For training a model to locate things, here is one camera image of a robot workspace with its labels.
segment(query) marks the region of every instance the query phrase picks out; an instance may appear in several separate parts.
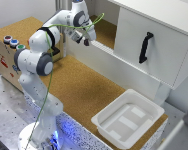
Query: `cabinet door handle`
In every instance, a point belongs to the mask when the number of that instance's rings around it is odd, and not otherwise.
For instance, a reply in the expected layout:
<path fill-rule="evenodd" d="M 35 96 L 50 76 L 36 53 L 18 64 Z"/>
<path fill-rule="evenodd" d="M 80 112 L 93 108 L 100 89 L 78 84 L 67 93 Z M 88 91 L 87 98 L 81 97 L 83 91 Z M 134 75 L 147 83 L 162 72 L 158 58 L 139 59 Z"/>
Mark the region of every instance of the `cabinet door handle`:
<path fill-rule="evenodd" d="M 147 46 L 148 46 L 148 40 L 151 39 L 154 35 L 150 32 L 147 32 L 147 36 L 145 37 L 144 41 L 143 41 L 143 45 L 142 45 L 142 49 L 141 49 L 141 54 L 139 57 L 139 63 L 142 64 L 147 60 L 147 57 L 145 57 L 145 53 L 147 50 Z"/>

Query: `blue button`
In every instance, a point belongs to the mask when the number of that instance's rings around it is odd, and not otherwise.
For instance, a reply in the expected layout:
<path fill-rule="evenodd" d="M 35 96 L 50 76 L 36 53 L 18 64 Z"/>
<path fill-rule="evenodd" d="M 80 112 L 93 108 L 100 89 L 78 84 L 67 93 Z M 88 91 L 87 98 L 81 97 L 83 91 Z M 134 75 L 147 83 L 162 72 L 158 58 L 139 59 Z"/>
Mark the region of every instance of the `blue button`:
<path fill-rule="evenodd" d="M 18 43 L 18 40 L 12 40 L 11 43 Z"/>

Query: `cork surface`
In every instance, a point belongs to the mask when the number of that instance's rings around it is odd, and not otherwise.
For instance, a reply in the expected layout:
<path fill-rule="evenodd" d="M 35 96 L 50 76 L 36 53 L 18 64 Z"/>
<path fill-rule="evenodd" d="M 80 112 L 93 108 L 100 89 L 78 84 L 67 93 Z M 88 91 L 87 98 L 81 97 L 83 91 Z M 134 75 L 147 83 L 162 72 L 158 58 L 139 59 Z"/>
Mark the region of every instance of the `cork surface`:
<path fill-rule="evenodd" d="M 94 21 L 97 17 L 91 16 L 91 20 Z M 95 25 L 95 31 L 97 34 L 97 41 L 114 49 L 115 38 L 116 38 L 116 30 L 117 26 L 105 21 L 101 20 L 99 23 Z"/>
<path fill-rule="evenodd" d="M 99 25 L 96 26 L 97 40 L 100 42 L 104 41 L 102 42 L 103 44 L 111 47 L 109 44 L 115 41 L 115 35 L 113 33 L 104 34 L 102 32 L 108 28 L 107 25 L 111 26 L 111 24 L 103 23 L 102 21 L 101 24 L 99 23 Z M 27 40 L 40 26 L 42 26 L 42 22 L 33 17 L 27 18 L 0 29 L 0 41 L 3 42 L 5 35 L 12 35 L 14 38 L 18 39 L 20 43 L 26 43 L 25 45 L 29 48 Z M 41 79 L 46 86 L 48 86 L 50 76 L 41 77 Z M 67 56 L 54 63 L 50 93 L 63 102 L 64 111 L 66 113 L 116 150 L 116 147 L 98 133 L 96 126 L 91 122 L 91 118 L 123 92 L 125 92 L 125 89 L 71 56 Z M 131 150 L 140 149 L 166 119 L 167 116 L 163 115 Z"/>

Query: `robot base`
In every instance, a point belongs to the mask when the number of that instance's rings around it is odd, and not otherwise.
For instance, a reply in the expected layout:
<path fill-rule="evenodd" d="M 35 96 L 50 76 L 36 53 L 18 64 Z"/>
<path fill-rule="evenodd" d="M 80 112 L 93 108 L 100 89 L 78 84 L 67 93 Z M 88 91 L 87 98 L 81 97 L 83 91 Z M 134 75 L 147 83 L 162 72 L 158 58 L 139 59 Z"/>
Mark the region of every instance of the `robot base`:
<path fill-rule="evenodd" d="M 36 147 L 36 145 L 33 142 L 30 142 L 27 149 L 27 143 L 28 143 L 28 139 L 32 133 L 32 129 L 34 127 L 35 123 L 29 124 L 28 126 L 26 126 L 19 135 L 18 138 L 18 150 L 51 150 L 50 146 L 46 146 L 45 148 L 43 148 L 42 146 L 40 147 Z M 59 133 L 59 137 L 57 135 L 57 141 L 58 141 L 58 150 L 61 149 L 64 139 L 63 136 L 61 135 L 62 133 Z"/>

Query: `white cabinet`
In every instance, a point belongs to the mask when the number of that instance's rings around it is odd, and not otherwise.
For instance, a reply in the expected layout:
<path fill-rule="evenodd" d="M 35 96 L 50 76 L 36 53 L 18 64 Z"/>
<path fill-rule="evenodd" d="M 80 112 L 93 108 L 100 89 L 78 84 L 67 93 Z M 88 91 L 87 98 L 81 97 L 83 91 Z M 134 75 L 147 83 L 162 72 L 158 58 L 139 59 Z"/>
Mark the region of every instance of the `white cabinet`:
<path fill-rule="evenodd" d="M 147 33 L 153 34 L 147 49 L 142 49 Z M 141 49 L 147 60 L 139 63 Z M 188 35 L 157 23 L 125 8 L 120 8 L 114 54 L 174 86 L 188 52 Z"/>

